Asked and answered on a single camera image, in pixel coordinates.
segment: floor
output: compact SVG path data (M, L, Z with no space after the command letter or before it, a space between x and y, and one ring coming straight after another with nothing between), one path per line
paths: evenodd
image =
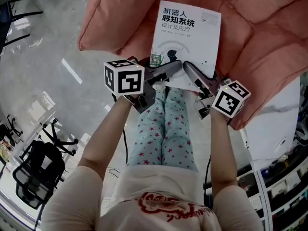
M6 47L0 59L0 106L5 115L17 117L24 138L35 129L44 113L54 116L65 131L81 139L93 134L114 101L104 87L103 62L117 56L102 51L77 49L77 37L87 0L27 0L15 5L17 13L44 11L12 24L8 39L31 36ZM210 120L203 124L193 108L195 97L186 94L194 157L205 176L210 156ZM132 109L125 127L132 150L139 113ZM249 164L241 135L231 132L238 168ZM110 167L123 169L125 147L119 142ZM107 174L105 195L111 196L116 177Z

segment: book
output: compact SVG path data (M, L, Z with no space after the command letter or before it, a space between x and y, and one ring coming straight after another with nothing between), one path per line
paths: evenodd
M193 63L212 78L219 44L221 14L191 5L160 1L155 26L151 67L170 61ZM183 69L160 84L199 91Z

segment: star print leggings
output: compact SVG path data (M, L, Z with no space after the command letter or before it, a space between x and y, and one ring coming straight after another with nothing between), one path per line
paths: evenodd
M189 136L183 90L156 91L155 104L138 121L134 149L127 165L167 165L198 172Z

